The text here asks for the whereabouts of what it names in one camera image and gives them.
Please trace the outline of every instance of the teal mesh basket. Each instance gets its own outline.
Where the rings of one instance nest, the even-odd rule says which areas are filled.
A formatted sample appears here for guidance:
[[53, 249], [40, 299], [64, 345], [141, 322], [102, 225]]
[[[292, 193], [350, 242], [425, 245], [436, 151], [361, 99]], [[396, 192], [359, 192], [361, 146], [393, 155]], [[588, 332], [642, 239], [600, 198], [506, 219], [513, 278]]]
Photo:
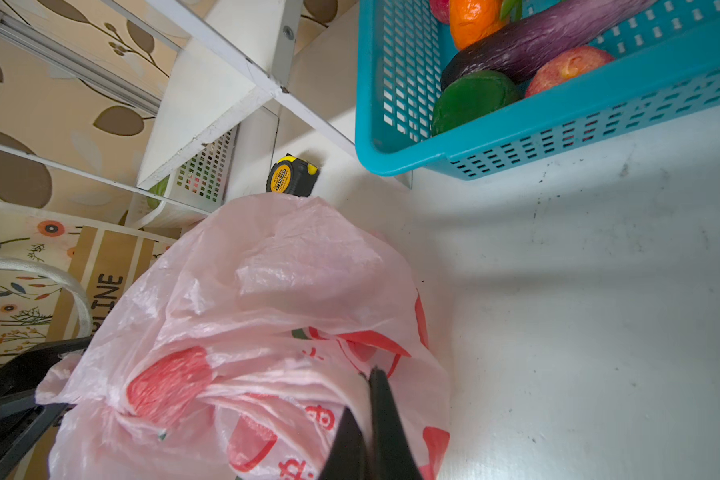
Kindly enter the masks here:
[[[526, 0], [526, 15], [556, 0]], [[474, 180], [720, 104], [720, 0], [659, 0], [591, 43], [602, 68], [431, 138], [456, 54], [428, 0], [360, 0], [355, 147], [378, 175]]]

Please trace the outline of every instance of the fake fruit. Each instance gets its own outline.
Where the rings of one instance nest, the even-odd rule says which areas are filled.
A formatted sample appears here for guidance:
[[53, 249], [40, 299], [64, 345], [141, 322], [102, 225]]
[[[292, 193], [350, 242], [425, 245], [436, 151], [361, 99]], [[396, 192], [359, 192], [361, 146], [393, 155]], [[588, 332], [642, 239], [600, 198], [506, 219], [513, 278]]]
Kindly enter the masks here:
[[451, 36], [456, 48], [471, 44], [498, 32], [508, 23], [500, 20], [501, 0], [451, 0]]
[[429, 9], [440, 23], [451, 23], [451, 5], [449, 0], [429, 0]]
[[552, 87], [557, 87], [559, 84], [592, 72], [596, 68], [600, 68], [614, 60], [613, 55], [595, 47], [572, 48], [557, 55], [539, 69], [530, 82], [525, 96], [529, 97]]
[[520, 100], [520, 92], [507, 75], [475, 72], [445, 89], [434, 104], [432, 135], [466, 124]]
[[[501, 72], [521, 84], [549, 60], [589, 43], [598, 34], [642, 12], [656, 0], [566, 0], [513, 22], [451, 59], [440, 85], [480, 70]], [[451, 31], [455, 0], [451, 0]]]

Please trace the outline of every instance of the yellow tape measure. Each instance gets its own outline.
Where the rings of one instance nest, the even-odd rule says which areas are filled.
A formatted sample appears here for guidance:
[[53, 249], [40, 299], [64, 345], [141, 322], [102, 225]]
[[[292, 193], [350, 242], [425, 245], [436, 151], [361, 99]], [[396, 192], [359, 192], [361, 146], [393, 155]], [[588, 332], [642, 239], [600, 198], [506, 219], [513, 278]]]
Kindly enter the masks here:
[[266, 191], [308, 197], [319, 175], [315, 165], [289, 154], [272, 166]]

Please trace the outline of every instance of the purple eggplant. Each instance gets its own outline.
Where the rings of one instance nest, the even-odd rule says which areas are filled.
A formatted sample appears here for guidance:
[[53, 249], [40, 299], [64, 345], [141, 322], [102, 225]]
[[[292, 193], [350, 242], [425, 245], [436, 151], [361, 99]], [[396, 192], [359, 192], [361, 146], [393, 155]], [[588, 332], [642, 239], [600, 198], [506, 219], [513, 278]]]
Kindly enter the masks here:
[[566, 0], [511, 23], [466, 47], [443, 70], [443, 90], [481, 70], [501, 72], [516, 84], [531, 79], [557, 55], [590, 42], [608, 28], [653, 5], [656, 0]]

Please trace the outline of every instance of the red apple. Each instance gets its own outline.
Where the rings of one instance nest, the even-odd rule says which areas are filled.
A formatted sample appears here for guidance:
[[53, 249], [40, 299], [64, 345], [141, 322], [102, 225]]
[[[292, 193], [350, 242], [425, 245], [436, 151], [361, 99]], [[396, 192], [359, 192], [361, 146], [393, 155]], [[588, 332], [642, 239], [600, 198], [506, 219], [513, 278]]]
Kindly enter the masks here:
[[432, 15], [446, 25], [451, 24], [451, 0], [429, 0], [429, 9]]
[[606, 63], [613, 62], [614, 56], [595, 47], [584, 46], [563, 52], [545, 66], [539, 68], [536, 76], [530, 81], [526, 98], [539, 92], [557, 87], [585, 73], [592, 72]]

